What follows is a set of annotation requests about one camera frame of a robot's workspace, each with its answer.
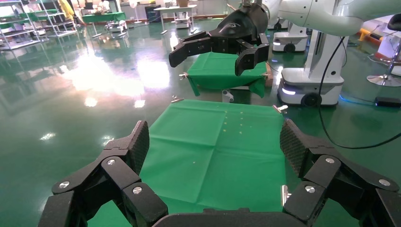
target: metal clip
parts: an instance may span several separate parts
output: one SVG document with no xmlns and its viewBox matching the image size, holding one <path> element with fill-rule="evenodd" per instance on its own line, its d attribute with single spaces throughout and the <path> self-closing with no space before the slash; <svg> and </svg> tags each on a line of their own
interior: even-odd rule
<svg viewBox="0 0 401 227">
<path fill-rule="evenodd" d="M 288 193 L 287 185 L 282 185 L 281 186 L 281 206 L 282 207 L 284 207 L 284 204 L 287 202 L 290 195 L 291 195 L 291 193 Z"/>
<path fill-rule="evenodd" d="M 179 76 L 180 76 L 180 80 L 183 80 L 185 78 L 188 78 L 188 73 L 184 72 L 184 73 L 180 74 Z"/>
<path fill-rule="evenodd" d="M 288 108 L 288 105 L 284 105 L 282 107 L 277 107 L 276 105 L 273 105 L 273 108 L 279 113 L 282 114 L 282 111 Z"/>
<path fill-rule="evenodd" d="M 183 100 L 184 100 L 184 98 L 177 98 L 177 96 L 173 96 L 173 101 L 171 101 L 171 103 L 178 103 Z"/>
</svg>

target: table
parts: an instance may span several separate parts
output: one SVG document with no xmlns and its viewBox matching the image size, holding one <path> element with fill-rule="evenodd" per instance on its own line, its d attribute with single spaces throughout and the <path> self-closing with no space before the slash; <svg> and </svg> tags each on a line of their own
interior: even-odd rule
<svg viewBox="0 0 401 227">
<path fill-rule="evenodd" d="M 271 106 L 172 103 L 149 129 L 140 176 L 170 214 L 241 207 L 280 212 L 283 122 Z"/>
<path fill-rule="evenodd" d="M 259 63 L 253 70 L 245 70 L 241 76 L 235 75 L 235 54 L 204 53 L 200 54 L 188 70 L 188 81 L 196 96 L 199 96 L 197 86 L 208 89 L 226 90 L 248 86 L 249 90 L 264 97 L 266 83 L 266 64 Z"/>
<path fill-rule="evenodd" d="M 116 12 L 116 13 L 105 13 L 103 15 L 85 15 L 82 16 L 82 20 L 85 23 L 92 23 L 93 29 L 95 30 L 96 35 L 92 36 L 92 38 L 96 38 L 100 36 L 102 33 L 97 33 L 95 22 L 102 22 L 102 21 L 114 21 L 119 23 L 121 20 L 125 20 L 125 13 L 124 12 Z M 121 34 L 119 36 L 125 35 L 126 32 L 122 32 L 122 28 L 120 29 Z"/>
<path fill-rule="evenodd" d="M 172 7 L 160 7 L 160 8 L 156 8 L 154 9 L 154 11 L 160 11 L 160 18 L 162 20 L 162 33 L 160 33 L 161 35 L 164 35 L 167 30 L 164 29 L 164 22 L 163 22 L 163 14 L 164 13 L 179 13 L 179 12 L 191 12 L 191 17 L 192 17 L 192 33 L 195 31 L 194 27 L 193 27 L 193 13 L 192 13 L 192 9 L 195 8 L 196 5 L 188 5 L 188 7 L 179 7 L 179 6 L 172 6 Z"/>
</svg>

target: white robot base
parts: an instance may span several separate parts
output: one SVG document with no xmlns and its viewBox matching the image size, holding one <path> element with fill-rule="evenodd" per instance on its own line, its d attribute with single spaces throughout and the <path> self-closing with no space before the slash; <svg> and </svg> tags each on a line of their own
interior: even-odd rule
<svg viewBox="0 0 401 227">
<path fill-rule="evenodd" d="M 303 76 L 303 68 L 283 69 L 278 89 L 281 102 L 288 105 L 323 106 L 337 105 L 344 79 L 325 81 L 319 97 L 320 80 Z"/>
<path fill-rule="evenodd" d="M 175 20 L 175 28 L 189 28 L 190 27 L 190 18 L 184 18 L 184 19 L 176 19 Z"/>
<path fill-rule="evenodd" d="M 120 35 L 125 35 L 126 33 L 123 32 L 125 30 L 128 29 L 127 27 L 127 23 L 125 22 L 125 20 L 120 20 L 119 22 L 115 23 L 109 23 L 106 25 L 107 29 L 109 30 L 109 32 L 120 32 Z"/>
<path fill-rule="evenodd" d="M 287 53 L 302 52 L 306 50 L 308 35 L 292 35 L 288 32 L 276 32 L 273 40 L 279 40 L 279 42 L 273 42 L 273 51 Z"/>
<path fill-rule="evenodd" d="M 303 52 L 306 50 L 308 35 L 306 28 L 294 24 L 289 26 L 288 32 L 276 32 L 273 36 L 273 51 Z"/>
<path fill-rule="evenodd" d="M 280 18 L 279 21 L 275 25 L 271 25 L 271 26 L 267 27 L 267 29 L 274 29 L 274 30 L 287 29 L 288 25 L 289 25 L 288 20 Z"/>
</svg>

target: table leg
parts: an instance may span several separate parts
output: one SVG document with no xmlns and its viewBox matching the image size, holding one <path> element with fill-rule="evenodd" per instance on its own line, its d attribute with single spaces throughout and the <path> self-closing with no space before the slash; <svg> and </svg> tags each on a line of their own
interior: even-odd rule
<svg viewBox="0 0 401 227">
<path fill-rule="evenodd" d="M 96 35 L 92 36 L 92 38 L 99 37 L 102 33 L 99 33 L 99 34 L 97 33 L 95 23 L 92 23 L 92 25 L 93 25 L 93 29 L 95 30 L 95 34 L 96 34 Z"/>
<path fill-rule="evenodd" d="M 175 16 L 175 13 L 173 13 L 173 16 L 174 16 L 174 20 L 171 22 L 171 23 L 177 23 L 175 20 L 177 19 L 176 18 L 176 16 Z"/>
<path fill-rule="evenodd" d="M 162 20 L 162 33 L 160 33 L 161 35 L 164 35 L 166 32 L 167 32 L 167 30 L 164 30 L 164 22 L 163 22 L 163 13 L 162 12 L 160 12 L 160 19 Z"/>
<path fill-rule="evenodd" d="M 191 9 L 191 17 L 192 17 L 192 31 L 191 31 L 191 33 L 194 33 L 196 31 L 196 29 L 195 29 L 195 24 L 193 22 L 193 8 Z"/>
</svg>

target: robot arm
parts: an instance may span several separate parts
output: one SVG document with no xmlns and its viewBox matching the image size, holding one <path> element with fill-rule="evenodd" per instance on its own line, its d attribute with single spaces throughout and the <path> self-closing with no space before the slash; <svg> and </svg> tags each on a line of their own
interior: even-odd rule
<svg viewBox="0 0 401 227">
<path fill-rule="evenodd" d="M 215 30 L 187 37 L 174 47 L 169 60 L 176 67 L 188 56 L 206 52 L 239 55 L 235 74 L 267 61 L 269 44 L 264 32 L 282 17 L 300 27 L 349 36 L 364 21 L 401 12 L 400 0 L 243 0 L 243 6 L 221 21 Z"/>
<path fill-rule="evenodd" d="M 263 0 L 262 4 L 272 17 L 335 36 L 353 35 L 365 21 L 401 12 L 399 0 Z"/>
</svg>

